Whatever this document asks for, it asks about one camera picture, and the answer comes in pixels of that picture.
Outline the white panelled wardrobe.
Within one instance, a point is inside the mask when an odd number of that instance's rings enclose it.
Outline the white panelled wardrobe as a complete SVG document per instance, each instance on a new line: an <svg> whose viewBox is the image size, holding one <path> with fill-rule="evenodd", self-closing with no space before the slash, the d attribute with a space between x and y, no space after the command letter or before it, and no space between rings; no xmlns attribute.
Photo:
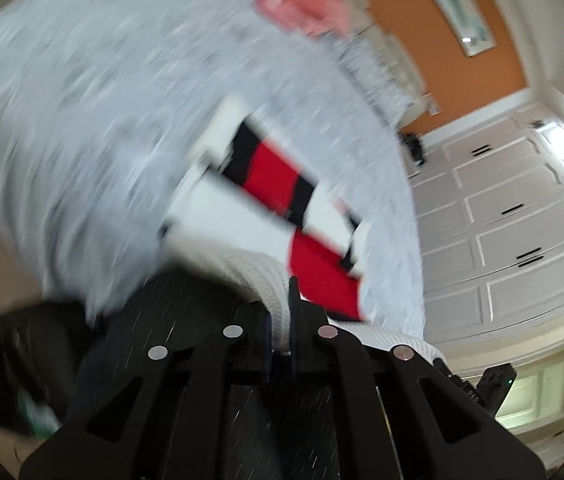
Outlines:
<svg viewBox="0 0 564 480"><path fill-rule="evenodd" d="M564 314L564 122L541 102L431 145L412 179L426 336L512 335Z"/></svg>

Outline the grey patterned bed cover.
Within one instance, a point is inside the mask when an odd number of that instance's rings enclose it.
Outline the grey patterned bed cover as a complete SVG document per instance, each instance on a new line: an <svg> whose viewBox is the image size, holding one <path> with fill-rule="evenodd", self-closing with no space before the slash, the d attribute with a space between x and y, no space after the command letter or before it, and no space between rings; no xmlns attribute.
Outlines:
<svg viewBox="0 0 564 480"><path fill-rule="evenodd" d="M163 265L186 155L239 93L370 223L361 301L425 330L421 250L397 127L410 103L360 36L284 32L254 0L16 0L0 12L0 240L89 321Z"/></svg>

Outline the framed wall picture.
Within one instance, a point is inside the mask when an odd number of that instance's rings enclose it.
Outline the framed wall picture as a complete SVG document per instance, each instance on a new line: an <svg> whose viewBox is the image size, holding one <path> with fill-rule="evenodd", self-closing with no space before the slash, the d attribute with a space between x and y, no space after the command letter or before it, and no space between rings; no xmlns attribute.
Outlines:
<svg viewBox="0 0 564 480"><path fill-rule="evenodd" d="M434 0L434 2L468 58L496 47L490 26L475 0Z"/></svg>

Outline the pink folded garment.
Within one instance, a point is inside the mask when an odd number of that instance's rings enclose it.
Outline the pink folded garment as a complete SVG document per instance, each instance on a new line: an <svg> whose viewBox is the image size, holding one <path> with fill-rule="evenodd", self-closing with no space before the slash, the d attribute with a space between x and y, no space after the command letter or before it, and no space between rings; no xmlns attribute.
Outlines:
<svg viewBox="0 0 564 480"><path fill-rule="evenodd" d="M286 30L309 37L335 32L346 37L351 18L344 0L255 0L256 9Z"/></svg>

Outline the white red black knit sweater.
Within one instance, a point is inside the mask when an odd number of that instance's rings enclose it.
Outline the white red black knit sweater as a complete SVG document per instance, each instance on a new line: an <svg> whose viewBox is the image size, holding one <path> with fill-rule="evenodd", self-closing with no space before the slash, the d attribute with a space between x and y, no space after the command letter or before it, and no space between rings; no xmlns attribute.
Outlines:
<svg viewBox="0 0 564 480"><path fill-rule="evenodd" d="M369 222L285 155L239 96L222 99L189 160L163 224L166 252L261 301L274 349L291 348L289 292L296 286L300 298L325 309L330 326L362 344L404 344L428 362L440 358L423 339L381 326L385 308L364 306Z"/></svg>

